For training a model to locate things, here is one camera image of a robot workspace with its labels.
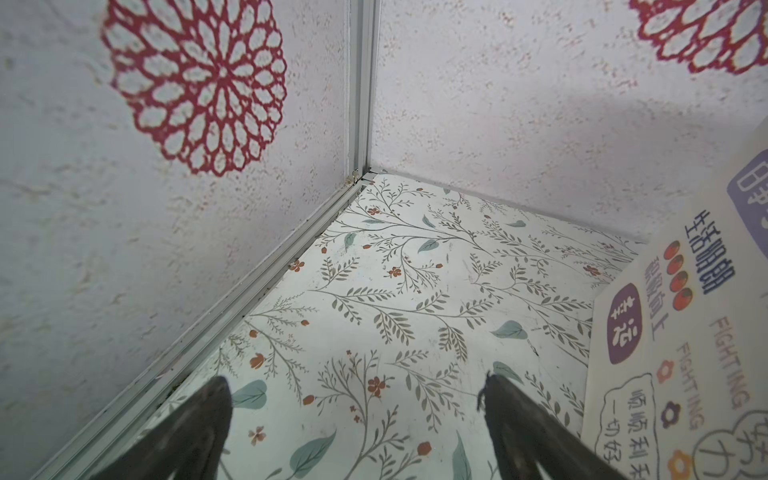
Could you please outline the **white printed paper bag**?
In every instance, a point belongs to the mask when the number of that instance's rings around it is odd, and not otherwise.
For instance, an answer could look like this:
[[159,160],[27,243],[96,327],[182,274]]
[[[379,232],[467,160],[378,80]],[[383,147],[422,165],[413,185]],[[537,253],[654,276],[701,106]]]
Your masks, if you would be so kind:
[[596,298],[582,441],[628,479],[767,475],[767,128]]

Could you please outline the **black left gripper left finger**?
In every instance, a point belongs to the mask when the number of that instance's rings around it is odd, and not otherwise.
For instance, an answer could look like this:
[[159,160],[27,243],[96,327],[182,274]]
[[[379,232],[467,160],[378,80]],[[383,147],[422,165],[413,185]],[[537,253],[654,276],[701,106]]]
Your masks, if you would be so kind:
[[232,394],[210,379],[95,479],[214,479],[229,434]]

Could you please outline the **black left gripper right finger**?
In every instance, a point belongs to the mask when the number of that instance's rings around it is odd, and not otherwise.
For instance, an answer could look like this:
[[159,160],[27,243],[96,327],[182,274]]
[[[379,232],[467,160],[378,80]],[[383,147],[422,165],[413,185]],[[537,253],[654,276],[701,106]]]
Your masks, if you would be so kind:
[[478,407],[502,479],[622,479],[508,378],[487,374]]

